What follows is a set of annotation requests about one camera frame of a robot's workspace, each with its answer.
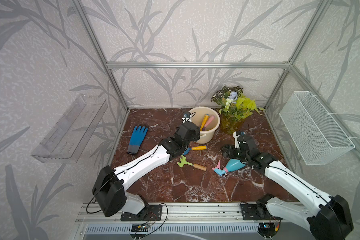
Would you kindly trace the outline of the blue fork yellow handle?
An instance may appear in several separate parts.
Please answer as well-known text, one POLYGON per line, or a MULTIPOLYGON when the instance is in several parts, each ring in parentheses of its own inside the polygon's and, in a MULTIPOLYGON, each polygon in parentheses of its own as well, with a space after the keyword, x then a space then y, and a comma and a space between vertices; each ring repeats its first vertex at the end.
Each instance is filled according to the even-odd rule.
POLYGON ((184 153, 183 156, 187 155, 190 151, 198 151, 198 150, 206 150, 207 146, 197 146, 197 147, 192 147, 192 148, 187 148, 184 153))

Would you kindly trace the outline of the teal spray bottle pink trigger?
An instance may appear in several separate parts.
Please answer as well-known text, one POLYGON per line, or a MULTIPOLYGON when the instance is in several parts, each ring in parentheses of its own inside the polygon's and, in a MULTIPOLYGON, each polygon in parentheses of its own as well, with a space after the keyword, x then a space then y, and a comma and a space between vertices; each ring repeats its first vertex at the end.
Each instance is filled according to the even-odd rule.
POLYGON ((221 169, 221 162, 219 161, 216 167, 213 167, 212 170, 217 173, 219 176, 224 176, 229 172, 234 172, 240 170, 247 165, 242 163, 240 160, 230 159, 225 167, 221 169))

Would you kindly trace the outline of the yellow shovel yellow handle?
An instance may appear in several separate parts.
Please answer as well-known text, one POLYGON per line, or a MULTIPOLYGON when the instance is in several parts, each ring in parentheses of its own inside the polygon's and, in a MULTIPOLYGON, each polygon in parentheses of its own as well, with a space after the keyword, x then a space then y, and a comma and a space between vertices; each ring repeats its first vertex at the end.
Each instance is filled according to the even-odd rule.
POLYGON ((205 127, 205 124, 208 121, 208 118, 209 118, 209 114, 205 114, 204 118, 203 118, 203 121, 202 121, 202 124, 200 126, 200 131, 203 131, 203 128, 205 127))

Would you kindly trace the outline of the purple trowel pink handle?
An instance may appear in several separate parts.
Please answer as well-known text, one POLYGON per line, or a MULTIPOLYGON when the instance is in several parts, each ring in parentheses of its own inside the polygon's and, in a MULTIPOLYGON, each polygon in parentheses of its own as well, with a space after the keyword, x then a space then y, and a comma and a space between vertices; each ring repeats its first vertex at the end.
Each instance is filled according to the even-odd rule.
POLYGON ((202 127, 202 131, 206 131, 206 127, 215 119, 214 115, 209 116, 209 118, 207 119, 207 121, 204 123, 203 127, 202 127))

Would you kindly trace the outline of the green rake wooden handle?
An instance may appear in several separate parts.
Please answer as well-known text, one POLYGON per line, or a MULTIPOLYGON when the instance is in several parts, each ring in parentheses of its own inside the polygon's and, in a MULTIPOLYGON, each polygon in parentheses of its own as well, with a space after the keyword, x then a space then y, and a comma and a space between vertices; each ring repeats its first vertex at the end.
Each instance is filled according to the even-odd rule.
POLYGON ((193 168, 195 169, 199 169, 199 170, 202 170, 202 171, 206 171, 207 168, 204 167, 204 166, 201 166, 201 165, 198 165, 198 164, 193 164, 193 163, 190 163, 187 161, 187 158, 184 156, 184 155, 181 155, 181 158, 179 159, 179 161, 177 162, 177 165, 182 168, 183 166, 185 165, 189 165, 189 166, 192 166, 193 168))

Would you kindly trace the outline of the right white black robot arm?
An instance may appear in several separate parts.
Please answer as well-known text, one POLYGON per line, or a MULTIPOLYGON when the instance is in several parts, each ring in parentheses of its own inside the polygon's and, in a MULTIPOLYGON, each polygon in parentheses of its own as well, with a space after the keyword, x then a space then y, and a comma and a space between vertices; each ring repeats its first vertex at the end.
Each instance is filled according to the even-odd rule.
POLYGON ((215 172, 228 172, 248 167, 276 182, 292 194, 301 205, 290 204, 266 194, 255 204, 241 203, 244 219, 286 220, 310 232, 317 240, 344 240, 354 224, 349 204, 340 195, 329 194, 312 186, 278 161, 273 155, 261 153, 254 139, 245 133, 234 133, 235 144, 224 145, 222 155, 229 159, 227 165, 215 172))

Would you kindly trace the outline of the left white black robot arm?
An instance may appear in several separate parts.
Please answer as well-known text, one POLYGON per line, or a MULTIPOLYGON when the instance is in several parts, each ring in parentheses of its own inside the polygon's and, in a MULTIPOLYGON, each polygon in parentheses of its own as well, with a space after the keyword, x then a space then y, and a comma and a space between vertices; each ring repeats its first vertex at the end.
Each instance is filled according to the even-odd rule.
POLYGON ((155 168, 180 157, 190 142, 200 139, 200 128, 192 122, 182 123, 171 137, 163 139, 151 151, 139 158, 112 169, 109 166, 100 170, 92 189, 101 212, 105 217, 116 213, 128 213, 143 219, 150 205, 141 196, 127 190, 137 180, 155 168))

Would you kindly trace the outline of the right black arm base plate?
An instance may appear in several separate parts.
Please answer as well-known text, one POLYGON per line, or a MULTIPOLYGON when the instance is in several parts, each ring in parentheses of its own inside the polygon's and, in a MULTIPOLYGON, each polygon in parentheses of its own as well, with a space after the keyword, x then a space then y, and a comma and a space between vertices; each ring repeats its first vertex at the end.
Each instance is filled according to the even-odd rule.
POLYGON ((241 202, 240 208, 243 220, 267 221, 273 219, 264 204, 241 202))

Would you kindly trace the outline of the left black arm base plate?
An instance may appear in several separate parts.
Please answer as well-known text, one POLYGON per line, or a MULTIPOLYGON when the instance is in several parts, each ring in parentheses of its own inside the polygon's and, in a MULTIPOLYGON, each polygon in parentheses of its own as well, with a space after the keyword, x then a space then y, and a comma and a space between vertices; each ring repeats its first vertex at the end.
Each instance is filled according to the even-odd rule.
POLYGON ((122 222, 150 222, 160 221, 162 218, 163 206, 162 205, 148 205, 145 206, 137 215, 122 212, 122 222))

